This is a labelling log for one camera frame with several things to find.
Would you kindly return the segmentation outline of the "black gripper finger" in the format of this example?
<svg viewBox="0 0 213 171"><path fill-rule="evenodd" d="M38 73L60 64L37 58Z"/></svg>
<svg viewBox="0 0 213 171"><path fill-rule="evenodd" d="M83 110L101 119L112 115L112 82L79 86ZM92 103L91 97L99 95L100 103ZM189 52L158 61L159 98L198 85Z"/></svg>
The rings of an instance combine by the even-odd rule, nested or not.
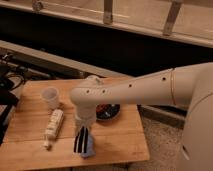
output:
<svg viewBox="0 0 213 171"><path fill-rule="evenodd" d="M87 152L87 144L88 144L88 128L87 127L83 127L84 128L84 133L83 133L83 142L82 142L82 153L86 153Z"/></svg>
<svg viewBox="0 0 213 171"><path fill-rule="evenodd" d="M74 152L75 153L81 153L80 135L81 135L81 133L79 131L74 140Z"/></svg>

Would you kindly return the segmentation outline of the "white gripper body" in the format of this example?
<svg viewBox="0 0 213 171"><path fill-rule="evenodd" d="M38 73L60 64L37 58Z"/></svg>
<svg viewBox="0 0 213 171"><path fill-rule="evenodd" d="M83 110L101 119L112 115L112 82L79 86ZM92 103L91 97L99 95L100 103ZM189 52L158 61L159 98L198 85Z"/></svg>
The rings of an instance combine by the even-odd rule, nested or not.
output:
<svg viewBox="0 0 213 171"><path fill-rule="evenodd" d="M82 127L90 128L96 122L95 106L76 106L75 107L75 134L78 134Z"/></svg>

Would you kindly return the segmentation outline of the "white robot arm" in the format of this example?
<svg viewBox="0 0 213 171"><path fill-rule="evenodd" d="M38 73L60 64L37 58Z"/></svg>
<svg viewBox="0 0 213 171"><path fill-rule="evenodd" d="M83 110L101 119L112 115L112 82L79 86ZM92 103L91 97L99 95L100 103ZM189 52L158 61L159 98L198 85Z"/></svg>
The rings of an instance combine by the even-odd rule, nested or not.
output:
<svg viewBox="0 0 213 171"><path fill-rule="evenodd" d="M172 69L112 84L103 84L95 75L87 77L70 92L70 100L75 105L74 152L87 152L90 127L96 122L98 105L174 104L171 85Z"/></svg>

